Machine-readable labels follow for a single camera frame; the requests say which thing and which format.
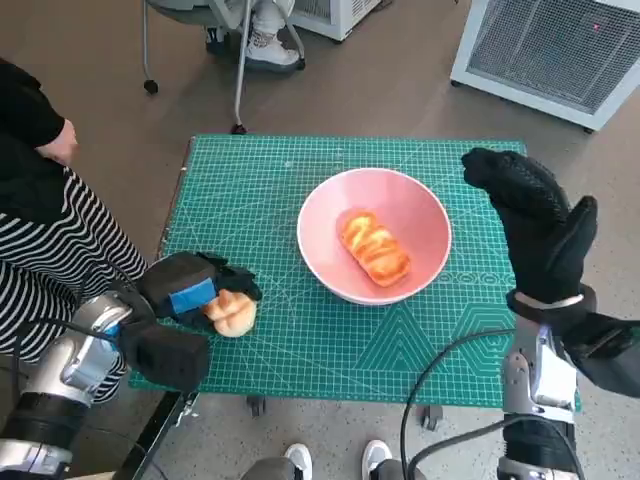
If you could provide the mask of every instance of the cutting mat grid lines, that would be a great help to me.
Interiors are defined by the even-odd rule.
[[[256,327],[240,339],[212,334],[203,392],[404,402],[437,352],[468,333],[513,325],[513,286],[502,226],[486,195],[463,180],[476,146],[524,153],[519,142],[200,135],[194,137],[163,253],[213,251],[257,274]],[[402,171],[430,187],[452,223],[451,256],[426,290],[388,307],[347,303],[326,290],[299,254],[305,198],[336,173]],[[509,338],[453,352],[420,403],[500,407]],[[135,373],[131,385],[159,388]]]

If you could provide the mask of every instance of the person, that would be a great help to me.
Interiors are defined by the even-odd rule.
[[[70,168],[78,143],[40,82],[0,58],[0,353],[37,362],[78,304],[115,279],[147,268],[107,208]],[[95,395],[110,399],[126,366],[119,359]]]
[[[306,445],[291,445],[284,456],[257,461],[242,476],[242,480],[311,480],[313,461]],[[382,440],[370,441],[362,454],[362,480],[403,480],[402,464],[395,460],[391,449]],[[425,480],[416,470],[416,480]]]
[[[247,45],[247,68],[287,73],[298,67],[300,54],[287,49],[278,39],[278,32],[285,27],[285,20],[276,0],[253,0],[255,14],[251,21],[251,36]],[[293,11],[295,0],[277,0],[287,16]],[[218,26],[205,27],[206,49],[211,54],[220,54],[228,32]]]

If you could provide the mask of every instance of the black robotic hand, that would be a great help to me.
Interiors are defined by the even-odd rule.
[[[179,252],[153,264],[138,280],[137,288],[157,317],[196,328],[210,328],[201,307],[220,290],[242,292],[254,301],[262,292],[249,270],[228,265],[214,254]]]
[[[546,304],[578,295],[597,230],[595,198],[570,210],[553,174],[515,152],[474,148],[462,163],[465,181],[485,190],[500,215],[517,290]]]

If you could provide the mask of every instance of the bread roll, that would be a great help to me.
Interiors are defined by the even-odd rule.
[[[202,311],[220,335],[241,337],[253,328],[257,306],[244,293],[223,289]]]
[[[409,273],[409,255],[374,213],[353,212],[338,228],[344,247],[381,287],[389,287]]]

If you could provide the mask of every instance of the gray floor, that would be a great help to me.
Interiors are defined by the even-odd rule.
[[[233,69],[205,55],[198,29],[153,15],[152,62],[160,95],[146,97],[139,3],[10,2],[0,19],[0,55],[40,78],[59,111],[75,123],[82,145],[75,168],[151,257],[189,136],[230,126]],[[249,75],[246,124],[263,133],[522,139],[574,199],[591,193],[600,200],[600,233],[586,281],[598,290],[604,311],[637,318],[640,94],[602,132],[588,137],[575,126],[489,95],[451,89],[448,73],[468,7],[469,0],[457,6],[449,0],[397,0],[341,46],[304,35],[305,72],[284,79]],[[586,382],[582,391],[579,448],[588,477],[637,478],[638,403]],[[156,398],[124,388],[117,402],[93,412],[92,422],[135,435]],[[242,399],[202,398],[200,416],[171,433],[158,462],[171,479],[235,479],[259,457],[305,441],[316,478],[355,479],[368,439],[384,438],[397,453],[399,406],[296,400],[269,406],[269,415],[254,421]],[[498,415],[450,408],[437,434],[411,429],[411,451]],[[121,440],[89,433],[77,447],[79,472],[113,468],[126,451]],[[490,479],[499,454],[494,435],[439,454],[424,471],[430,480]],[[148,478],[159,477],[150,472]]]

